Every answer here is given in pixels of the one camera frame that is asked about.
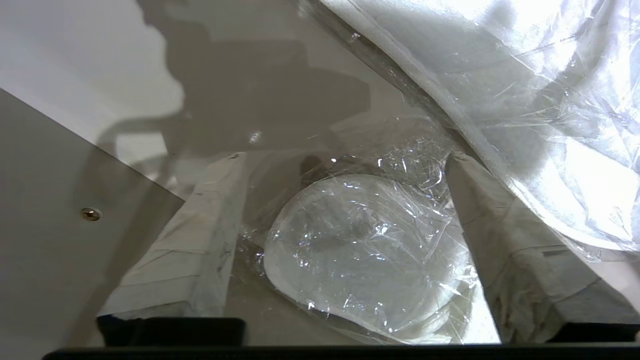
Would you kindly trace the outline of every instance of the plastic wrap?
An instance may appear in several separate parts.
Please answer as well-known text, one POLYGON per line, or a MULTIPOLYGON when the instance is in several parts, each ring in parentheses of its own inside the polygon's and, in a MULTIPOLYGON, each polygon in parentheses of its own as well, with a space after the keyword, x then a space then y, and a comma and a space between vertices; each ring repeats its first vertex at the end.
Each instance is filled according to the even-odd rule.
POLYGON ((297 185, 245 212, 239 258, 359 341, 498 341, 444 181, 456 143, 427 118, 341 134, 346 154, 305 156, 297 185))
POLYGON ((323 3, 433 97, 548 225, 588 246, 640 250, 639 3, 323 3))

